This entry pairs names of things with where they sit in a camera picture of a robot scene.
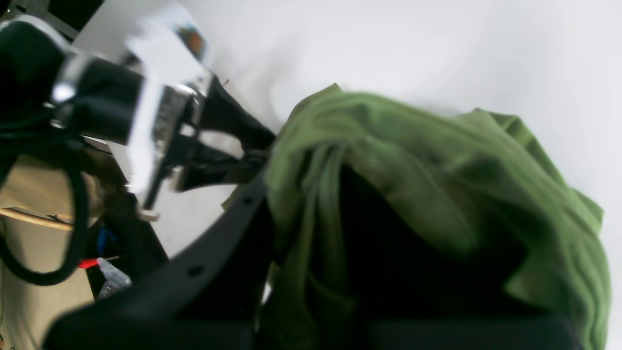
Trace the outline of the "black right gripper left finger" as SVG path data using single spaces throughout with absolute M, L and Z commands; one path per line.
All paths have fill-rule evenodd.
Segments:
M 61 316 L 45 350 L 254 350 L 273 260 L 262 169 L 191 246 L 130 288 Z

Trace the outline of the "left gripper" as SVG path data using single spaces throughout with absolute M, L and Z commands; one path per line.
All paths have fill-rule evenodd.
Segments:
M 187 9 L 165 6 L 137 27 L 125 40 L 123 62 L 83 50 L 67 55 L 52 87 L 51 126 L 126 146 L 129 192 L 142 198 L 138 216 L 154 222 L 158 192 L 170 173 L 180 193 L 246 184 L 267 162 L 267 152 L 258 149 L 269 148 L 276 136 L 213 78 L 209 42 Z M 196 124 L 232 135 L 246 152 L 238 159 L 194 146 L 181 157 L 180 142 L 196 136 Z

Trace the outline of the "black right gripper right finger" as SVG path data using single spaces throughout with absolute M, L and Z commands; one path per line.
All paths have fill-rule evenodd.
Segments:
M 547 312 L 446 318 L 370 317 L 374 350 L 582 350 L 570 322 Z

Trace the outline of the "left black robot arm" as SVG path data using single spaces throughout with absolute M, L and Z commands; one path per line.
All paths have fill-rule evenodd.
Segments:
M 171 4 L 140 18 L 124 46 L 113 62 L 73 48 L 41 18 L 2 23 L 1 177 L 22 154 L 50 157 L 81 221 L 91 214 L 77 164 L 84 137 L 126 146 L 129 190 L 149 221 L 167 178 L 178 192 L 253 178 L 275 135 L 209 70 L 211 46 L 189 11 Z

